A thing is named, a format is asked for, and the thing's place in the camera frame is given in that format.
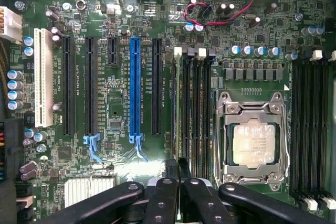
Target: motherboard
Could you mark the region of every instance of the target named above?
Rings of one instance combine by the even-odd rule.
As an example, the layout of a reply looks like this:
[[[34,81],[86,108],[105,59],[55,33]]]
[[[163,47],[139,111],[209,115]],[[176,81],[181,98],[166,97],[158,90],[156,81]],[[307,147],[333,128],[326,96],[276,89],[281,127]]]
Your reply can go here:
[[[146,186],[170,158],[214,187],[329,216],[314,196],[329,190],[333,0],[256,3],[225,26],[184,14],[214,19],[245,0],[194,1],[10,0],[23,42],[10,46],[7,102],[24,119],[17,184],[33,185],[35,220]]]

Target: green circuit board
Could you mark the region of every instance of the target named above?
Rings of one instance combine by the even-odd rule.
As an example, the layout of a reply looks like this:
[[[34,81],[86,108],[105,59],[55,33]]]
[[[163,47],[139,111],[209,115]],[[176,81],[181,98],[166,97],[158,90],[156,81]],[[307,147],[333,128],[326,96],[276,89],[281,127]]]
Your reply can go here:
[[[34,37],[34,28],[48,28],[50,21],[45,10],[52,8],[60,17],[58,23],[63,24],[64,34],[74,38],[76,44],[76,133],[64,136],[62,128],[62,112],[54,112],[53,126],[43,129],[48,133],[44,141],[46,151],[36,152],[36,145],[26,148],[26,161],[35,161],[38,174],[32,180],[34,184],[35,219],[43,218],[64,207],[64,183],[73,178],[90,176],[109,176],[119,184],[126,181],[138,181],[147,184],[150,178],[164,176],[164,161],[176,157],[176,142],[172,132],[172,80],[175,47],[213,48],[216,58],[211,66],[211,120],[210,138],[214,135],[213,106],[216,92],[228,91],[232,100],[241,102],[269,101],[275,92],[280,92],[287,108],[288,142],[290,142],[291,121],[291,81],[292,63],[285,59],[287,53],[301,45],[324,46],[333,48],[333,38],[326,34],[323,37],[307,37],[301,29],[309,25],[324,25],[326,17],[332,17],[332,0],[278,0],[276,12],[264,15],[263,7],[252,7],[249,13],[262,18],[262,24],[248,28],[249,20],[242,17],[231,26],[206,27],[201,33],[186,33],[183,29],[185,20],[182,12],[188,0],[84,0],[87,8],[78,11],[76,0],[20,0],[25,2],[27,10],[23,16],[23,36]],[[236,8],[242,8],[245,1],[238,0],[200,0],[217,6],[222,2],[234,2]],[[70,11],[62,9],[63,3],[70,3]],[[114,14],[102,14],[102,4],[113,4]],[[128,14],[125,9],[134,6],[134,13]],[[303,20],[296,21],[295,14],[302,13]],[[126,29],[127,36],[120,36],[120,30]],[[85,135],[85,38],[94,37],[98,45],[98,131],[101,135],[97,155],[106,164],[103,169],[94,169],[95,160],[90,157],[88,145],[83,143]],[[107,38],[118,38],[118,67],[107,64]],[[141,132],[143,133],[142,153],[148,162],[137,156],[133,144],[129,143],[130,117],[130,38],[139,37],[141,41]],[[152,39],[161,38],[163,45],[162,65],[162,134],[152,135]],[[267,50],[278,47],[280,54],[270,58],[230,56],[228,49],[240,47],[264,46]],[[23,54],[25,46],[11,45],[11,68],[25,74],[23,80],[24,108],[13,112],[16,117],[34,117],[34,71],[27,66],[34,63],[32,57]],[[53,50],[53,101],[62,101],[62,51]],[[238,76],[236,69],[254,71],[254,76],[246,73]],[[183,78],[178,84],[181,94],[184,87]],[[180,106],[183,106],[182,95]],[[213,147],[210,140],[210,162],[208,179],[214,184]],[[182,153],[181,145],[177,151]],[[288,194],[288,181],[285,180],[277,192],[267,185],[255,185],[251,188],[272,197],[295,204]],[[314,214],[327,217],[327,211]]]

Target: cpu socket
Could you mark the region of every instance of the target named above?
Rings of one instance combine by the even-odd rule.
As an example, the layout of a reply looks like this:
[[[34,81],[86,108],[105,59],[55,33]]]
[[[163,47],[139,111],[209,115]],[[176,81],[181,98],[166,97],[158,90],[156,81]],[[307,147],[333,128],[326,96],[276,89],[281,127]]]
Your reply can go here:
[[[233,101],[217,91],[214,132],[218,184],[268,184],[280,189],[288,176],[286,106],[281,93],[267,102]]]

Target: red wire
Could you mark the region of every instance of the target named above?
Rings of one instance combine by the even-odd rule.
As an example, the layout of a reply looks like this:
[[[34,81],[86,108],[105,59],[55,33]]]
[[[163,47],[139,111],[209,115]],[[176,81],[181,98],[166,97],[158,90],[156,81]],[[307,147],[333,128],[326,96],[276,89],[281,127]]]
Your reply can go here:
[[[195,4],[188,4],[187,7],[185,8],[184,12],[183,12],[183,18],[188,21],[191,22],[193,24],[196,25],[201,25],[201,26],[219,26],[219,25],[227,25],[229,24],[231,21],[233,21],[234,19],[236,19],[237,17],[239,17],[241,14],[243,14],[245,11],[247,11],[251,5],[253,3],[253,0],[251,0],[247,6],[245,6],[243,9],[241,9],[239,12],[237,12],[236,14],[234,14],[232,17],[230,17],[229,19],[223,21],[223,22],[208,22],[206,24],[202,24],[194,19],[187,19],[187,11],[190,7],[195,7],[196,5],[201,5],[201,6],[206,6],[205,3],[203,2],[199,2],[199,3],[195,3]]]

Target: black pcie slot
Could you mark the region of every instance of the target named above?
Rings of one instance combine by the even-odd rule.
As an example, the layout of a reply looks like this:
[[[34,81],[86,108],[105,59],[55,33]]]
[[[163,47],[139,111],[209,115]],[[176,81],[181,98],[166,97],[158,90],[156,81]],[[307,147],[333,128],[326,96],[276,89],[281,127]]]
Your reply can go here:
[[[85,135],[98,133],[98,48],[85,38]]]
[[[62,124],[64,135],[76,131],[76,65],[75,40],[67,36],[62,39]]]
[[[152,40],[152,134],[162,127],[162,39]]]
[[[111,67],[117,67],[119,65],[117,38],[111,38],[111,37],[108,38],[108,40],[107,40],[107,56],[108,56],[108,64]]]

